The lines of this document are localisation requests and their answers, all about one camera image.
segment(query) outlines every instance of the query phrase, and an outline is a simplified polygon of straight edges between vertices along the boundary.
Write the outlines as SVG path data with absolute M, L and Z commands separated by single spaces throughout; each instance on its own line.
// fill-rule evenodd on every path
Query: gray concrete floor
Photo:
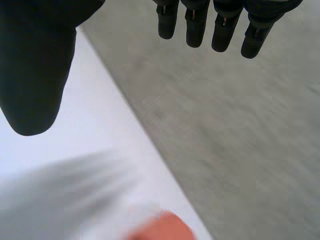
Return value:
M 155 11 L 107 0 L 82 27 L 213 237 L 319 240 L 320 2 L 286 14 L 253 60 L 245 12 L 217 53 L 212 6 L 198 49 L 182 4 L 171 40 Z

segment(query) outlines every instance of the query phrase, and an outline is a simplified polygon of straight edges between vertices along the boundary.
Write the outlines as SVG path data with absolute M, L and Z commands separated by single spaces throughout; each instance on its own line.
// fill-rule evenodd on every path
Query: black robotic finger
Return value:
M 175 33 L 180 0 L 154 0 L 157 3 L 158 33 L 163 39 L 171 39 Z
M 261 50 L 269 32 L 282 16 L 303 0 L 243 0 L 250 25 L 245 33 L 241 54 L 253 59 Z
M 275 17 L 259 18 L 249 14 L 250 24 L 241 48 L 243 57 L 253 59 L 258 55 L 275 22 L 283 15 L 284 13 Z
M 205 30 L 211 0 L 181 0 L 186 6 L 186 43 L 192 48 L 200 47 Z
M 216 52 L 222 53 L 230 44 L 244 7 L 242 0 L 213 0 L 213 3 L 218 15 L 211 46 Z

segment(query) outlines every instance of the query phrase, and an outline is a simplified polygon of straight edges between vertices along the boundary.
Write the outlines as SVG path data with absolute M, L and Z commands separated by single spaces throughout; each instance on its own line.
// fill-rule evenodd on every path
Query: white table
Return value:
M 54 125 L 40 135 L 20 136 L 0 114 L 0 178 L 110 149 L 123 153 L 144 174 L 145 180 L 127 195 L 128 205 L 156 203 L 177 214 L 197 239 L 212 239 L 91 44 L 79 32 Z

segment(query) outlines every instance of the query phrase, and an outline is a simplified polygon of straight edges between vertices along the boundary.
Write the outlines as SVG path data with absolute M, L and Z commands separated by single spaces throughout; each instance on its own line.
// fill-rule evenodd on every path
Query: orange object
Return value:
M 129 234 L 128 240 L 196 240 L 191 229 L 172 212 L 164 212 Z

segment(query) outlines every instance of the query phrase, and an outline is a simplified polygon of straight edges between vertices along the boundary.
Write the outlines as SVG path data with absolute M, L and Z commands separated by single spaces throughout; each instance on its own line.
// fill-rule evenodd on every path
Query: robotic hand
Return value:
M 157 3 L 158 31 L 170 39 L 180 0 Z M 186 6 L 186 42 L 197 48 L 206 28 L 211 0 L 181 0 Z M 0 107 L 11 127 L 32 136 L 51 127 L 59 111 L 74 57 L 76 27 L 105 0 L 0 1 Z M 250 25 L 241 53 L 254 58 L 274 23 L 302 0 L 213 0 L 218 15 L 212 48 L 224 52 L 245 8 Z
M 161 38 L 174 35 L 180 0 L 153 0 L 157 4 L 158 32 Z M 303 0 L 213 0 L 218 13 L 212 38 L 217 52 L 227 50 L 240 14 L 248 11 L 250 24 L 241 48 L 243 57 L 253 59 L 263 46 L 271 28 L 285 13 L 295 9 Z M 211 0 L 181 0 L 186 6 L 186 43 L 193 48 L 201 45 Z

